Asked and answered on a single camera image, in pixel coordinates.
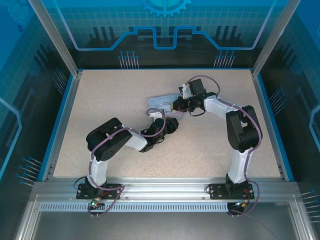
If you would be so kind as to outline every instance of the gear logo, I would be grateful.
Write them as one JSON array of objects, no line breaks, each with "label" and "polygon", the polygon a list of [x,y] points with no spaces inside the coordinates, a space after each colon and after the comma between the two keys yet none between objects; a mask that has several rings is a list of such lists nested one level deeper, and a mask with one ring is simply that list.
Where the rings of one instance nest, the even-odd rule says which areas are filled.
[{"label": "gear logo", "polygon": [[29,3],[27,0],[0,0],[0,7],[5,6],[11,17],[22,25],[29,16]]},{"label": "gear logo", "polygon": [[180,14],[180,10],[187,9],[187,4],[191,4],[191,0],[143,0],[145,10],[149,10],[151,14],[156,14],[157,17],[171,17],[174,14]]}]

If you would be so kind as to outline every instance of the aluminum frame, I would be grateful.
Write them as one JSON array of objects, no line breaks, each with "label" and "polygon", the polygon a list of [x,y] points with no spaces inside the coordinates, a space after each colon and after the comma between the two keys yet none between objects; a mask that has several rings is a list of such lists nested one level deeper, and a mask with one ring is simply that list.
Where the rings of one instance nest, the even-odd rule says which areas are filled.
[{"label": "aluminum frame", "polygon": [[[315,240],[304,203],[296,182],[284,182],[274,178],[253,178],[260,186],[259,202],[290,203],[297,236],[301,240]],[[110,178],[109,183],[121,183],[126,186],[118,204],[140,203],[192,203],[198,206],[204,203],[228,203],[236,200],[210,200],[205,187],[210,183],[223,183],[224,178]],[[74,179],[63,182],[36,182],[29,203],[24,212],[17,240],[31,240],[37,228],[41,205],[45,203],[70,204],[89,203],[90,200],[77,200],[77,191],[73,188]],[[56,212],[77,212],[68,209],[56,209]]]},{"label": "aluminum frame", "polygon": [[266,129],[267,129],[269,137],[270,137],[270,141],[271,141],[271,145],[272,145],[272,148],[274,151],[275,159],[281,168],[280,174],[283,175],[283,178],[285,181],[289,181],[289,176],[288,176],[288,172],[285,167],[284,158],[283,158],[283,155],[281,154],[279,143],[278,143],[278,140],[276,137],[276,132],[275,132],[275,129],[272,125],[271,117],[268,113],[267,103],[266,103],[265,98],[263,97],[263,90],[260,86],[258,76],[254,76],[252,74],[252,80],[253,80],[253,84],[254,84],[254,87],[255,87],[255,90],[256,90],[256,93],[258,96],[258,100],[259,100],[262,114],[264,117]]},{"label": "aluminum frame", "polygon": [[260,55],[258,56],[255,64],[253,66],[253,76],[257,77],[260,73],[262,67],[266,63],[269,55],[277,44],[279,38],[284,32],[288,22],[290,21],[292,15],[295,13],[296,8],[298,7],[300,0],[288,0],[288,3],[285,5],[279,19],[277,20],[272,32],[270,33],[269,38],[267,39],[265,45],[263,46]]},{"label": "aluminum frame", "polygon": [[49,35],[51,41],[53,42],[55,48],[59,52],[62,60],[69,69],[70,73],[77,77],[78,68],[72,58],[67,46],[65,45],[64,40],[59,34],[58,29],[56,28],[53,20],[51,19],[46,7],[44,6],[41,0],[28,0],[31,7],[33,8],[35,14],[39,18],[41,24],[43,25],[45,31]]},{"label": "aluminum frame", "polygon": [[47,164],[45,166],[45,170],[44,170],[44,174],[42,176],[42,178],[40,179],[41,181],[46,181],[47,177],[50,174],[50,170],[54,170],[54,167],[56,165],[59,153],[60,153],[60,148],[63,142],[63,138],[65,135],[65,131],[67,129],[67,125],[68,125],[68,120],[71,114],[71,110],[72,110],[72,106],[74,104],[75,101],[75,97],[76,97],[76,93],[78,90],[78,85],[79,85],[79,81],[81,79],[81,75],[82,75],[82,71],[80,71],[77,75],[77,77],[73,77],[72,78],[72,82],[71,82],[71,86],[70,86],[70,90],[68,92],[66,101],[65,101],[65,105],[63,107],[63,111],[61,114],[61,121],[57,127],[56,130],[56,134],[54,136],[54,140],[52,143],[52,147],[51,147],[51,151],[50,154],[48,156],[48,161]]}]

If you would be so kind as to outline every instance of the white robotic arm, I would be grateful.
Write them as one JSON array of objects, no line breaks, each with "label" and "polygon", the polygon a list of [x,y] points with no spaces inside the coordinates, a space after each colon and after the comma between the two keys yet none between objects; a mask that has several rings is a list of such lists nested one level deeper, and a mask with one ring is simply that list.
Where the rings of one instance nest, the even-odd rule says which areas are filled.
[{"label": "white robotic arm", "polygon": [[[222,118],[226,121],[226,115],[229,112],[236,112],[239,111],[238,109],[227,105],[221,101],[219,101],[217,95],[212,95],[207,97],[204,101],[204,109],[209,112],[217,115],[218,117]],[[234,184],[239,184],[244,181],[246,181],[244,172],[245,172],[245,164],[248,156],[248,152],[252,149],[246,149],[244,152],[240,152],[239,150],[233,149],[233,155],[232,155],[232,162],[231,167],[228,172],[228,177]]]},{"label": "white robotic arm", "polygon": [[[201,79],[193,80],[188,85],[184,84],[179,89],[182,96],[173,103],[174,110],[191,113],[196,108],[200,108],[203,113],[213,113],[226,121],[228,141],[233,148],[231,168],[226,175],[226,185],[234,190],[237,186],[248,183],[244,174],[246,162],[248,161],[246,168],[248,169],[253,154],[252,148],[259,141],[258,131],[252,122],[239,110],[239,107],[225,102],[213,92],[207,93]],[[242,107],[242,110],[248,113],[259,126],[252,106]]]},{"label": "white robotic arm", "polygon": [[[142,151],[144,147],[148,144],[146,138],[138,135],[136,132],[132,130],[129,130],[128,132],[132,135],[132,137],[124,145],[127,147],[131,147],[137,151]],[[96,156],[94,156],[94,159],[92,160],[91,176],[93,178],[93,181],[99,186],[102,186],[107,182],[106,172],[108,168],[108,163],[109,160],[97,160]],[[88,182],[91,184],[91,186],[96,188],[96,186],[91,181],[89,173],[86,178]]]}]

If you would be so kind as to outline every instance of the glass panel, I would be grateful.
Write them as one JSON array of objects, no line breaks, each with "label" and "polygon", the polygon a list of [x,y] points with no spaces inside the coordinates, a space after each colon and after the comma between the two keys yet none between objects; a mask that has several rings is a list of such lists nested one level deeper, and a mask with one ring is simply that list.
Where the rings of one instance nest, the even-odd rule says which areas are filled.
[{"label": "glass panel", "polygon": [[0,33],[0,233],[14,239],[70,72],[28,1],[0,0]]},{"label": "glass panel", "polygon": [[302,193],[320,191],[319,11],[319,1],[300,2],[260,73]]},{"label": "glass panel", "polygon": [[79,68],[251,68],[287,0],[45,0]]}]

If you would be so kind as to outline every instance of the black mounting bracket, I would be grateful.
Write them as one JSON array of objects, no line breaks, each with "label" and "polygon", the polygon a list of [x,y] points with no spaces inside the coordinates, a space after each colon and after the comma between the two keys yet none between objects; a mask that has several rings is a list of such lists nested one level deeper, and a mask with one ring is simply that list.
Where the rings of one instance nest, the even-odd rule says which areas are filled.
[{"label": "black mounting bracket", "polygon": [[[113,183],[105,183],[101,187],[105,189],[113,189],[121,187],[121,184],[113,184]],[[100,197],[102,200],[114,200],[116,199],[120,190],[112,190],[112,191],[103,191],[98,188],[94,188],[87,183],[81,183],[78,185],[76,199],[87,199],[92,200]]]},{"label": "black mounting bracket", "polygon": [[[255,194],[251,184],[246,185],[246,189],[249,190],[250,200],[255,199]],[[206,192],[210,194],[211,200],[247,200],[248,195],[241,191],[234,193],[232,196],[227,191],[225,183],[212,183],[206,187]]]}]

